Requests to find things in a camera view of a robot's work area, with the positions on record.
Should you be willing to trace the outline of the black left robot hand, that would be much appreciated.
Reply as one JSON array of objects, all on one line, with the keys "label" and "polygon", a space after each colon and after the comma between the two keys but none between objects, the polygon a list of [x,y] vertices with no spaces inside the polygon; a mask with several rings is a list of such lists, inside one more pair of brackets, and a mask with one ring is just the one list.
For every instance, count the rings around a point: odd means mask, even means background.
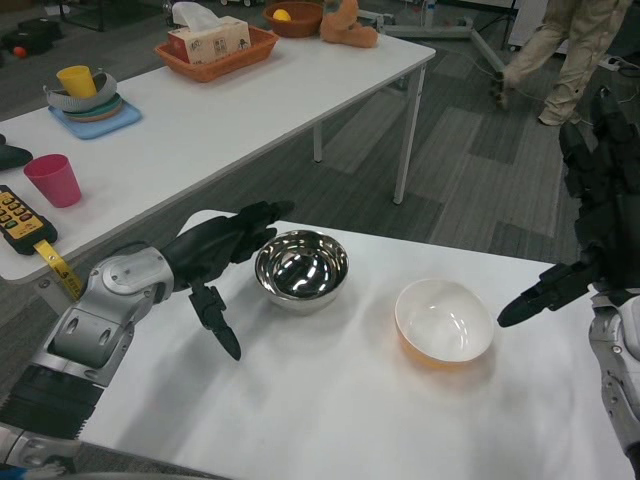
[{"label": "black left robot hand", "polygon": [[236,361],[241,346],[224,319],[226,305],[211,283],[229,265],[250,260],[273,239],[277,234],[273,224],[294,207],[292,201],[254,203],[236,215],[218,216],[187,230],[161,250],[173,274],[173,290],[191,291],[189,300],[201,324]]}]

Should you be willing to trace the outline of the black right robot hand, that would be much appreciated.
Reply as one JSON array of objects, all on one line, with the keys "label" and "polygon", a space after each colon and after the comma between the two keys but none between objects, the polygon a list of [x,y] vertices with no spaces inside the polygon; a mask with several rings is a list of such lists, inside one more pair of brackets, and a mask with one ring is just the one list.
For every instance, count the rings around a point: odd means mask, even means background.
[{"label": "black right robot hand", "polygon": [[590,286],[621,306],[639,293],[639,130],[627,121],[612,92],[602,86],[591,101],[590,149],[579,129],[565,123],[559,143],[569,196],[580,201],[574,224],[580,259],[544,271],[539,281],[498,316],[504,328],[547,308],[556,311]]}]

